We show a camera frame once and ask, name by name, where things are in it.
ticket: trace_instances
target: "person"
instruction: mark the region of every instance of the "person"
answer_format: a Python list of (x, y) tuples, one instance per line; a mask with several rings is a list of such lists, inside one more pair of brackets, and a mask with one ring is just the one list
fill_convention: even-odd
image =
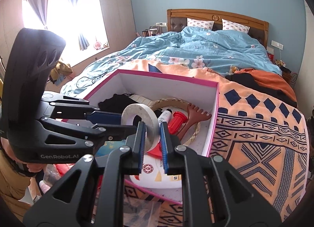
[(19, 200), (24, 197), (25, 191), (30, 185), (30, 177), (18, 173), (10, 161), (25, 164), (30, 173), (38, 173), (46, 165), (20, 161), (15, 157), (9, 141), (5, 138), (1, 138), (0, 149), (0, 196), (13, 214), (22, 221), (25, 212), (31, 205)]

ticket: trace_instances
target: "orange blanket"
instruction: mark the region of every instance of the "orange blanket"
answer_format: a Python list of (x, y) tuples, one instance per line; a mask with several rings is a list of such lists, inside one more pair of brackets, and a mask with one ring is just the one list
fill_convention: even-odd
[(290, 99), (297, 102), (293, 89), (280, 75), (263, 70), (255, 70), (252, 68), (244, 68), (240, 71), (235, 71), (235, 73), (249, 73), (254, 77), (254, 80), (258, 83), (258, 85), (275, 90), (282, 90), (283, 93), (286, 94)]
[[(120, 68), (219, 82), (219, 109), (210, 156), (220, 154), (227, 159), (280, 212), (282, 220), (294, 210), (305, 189), (309, 153), (305, 118), (298, 110), (208, 69), (149, 60), (134, 60)], [(141, 199), (152, 197), (131, 186), (126, 190), (133, 198), (135, 194)], [(159, 226), (182, 226), (179, 208), (163, 202)]]

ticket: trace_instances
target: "white pillow with pink dots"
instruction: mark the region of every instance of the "white pillow with pink dots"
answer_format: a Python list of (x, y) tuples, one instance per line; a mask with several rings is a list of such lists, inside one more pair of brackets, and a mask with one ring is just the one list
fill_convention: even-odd
[(248, 34), (250, 27), (222, 19), (222, 30), (229, 30), (229, 29), (241, 31), (241, 32)]
[(187, 25), (191, 27), (201, 27), (204, 29), (212, 30), (214, 26), (214, 21), (201, 21), (201, 20), (188, 18)]

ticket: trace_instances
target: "pink box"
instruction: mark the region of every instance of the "pink box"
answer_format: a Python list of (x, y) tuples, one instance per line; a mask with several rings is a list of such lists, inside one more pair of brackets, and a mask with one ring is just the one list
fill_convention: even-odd
[[(178, 98), (204, 109), (212, 114), (208, 121), (201, 122), (200, 132), (189, 145), (198, 154), (208, 157), (216, 126), (219, 85), (217, 82), (155, 72), (117, 69), (111, 75), (97, 81), (79, 94), (78, 98), (89, 100), (91, 105), (111, 98), (114, 94), (138, 94), (152, 101), (162, 98)], [(65, 120), (69, 123), (90, 127), (86, 120)], [(126, 177), (126, 183), (132, 183)], [(171, 203), (182, 203), (182, 189), (143, 188), (138, 189)]]

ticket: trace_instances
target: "electrical outlet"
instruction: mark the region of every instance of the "electrical outlet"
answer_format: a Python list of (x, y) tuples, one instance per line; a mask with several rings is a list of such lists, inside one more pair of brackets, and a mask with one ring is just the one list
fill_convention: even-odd
[(280, 43), (278, 43), (276, 41), (273, 41), (273, 40), (272, 40), (272, 46), (277, 47), (280, 50), (282, 50), (284, 48), (284, 45), (282, 45), (282, 44), (280, 44)]
[(167, 27), (167, 23), (156, 23), (156, 26)]

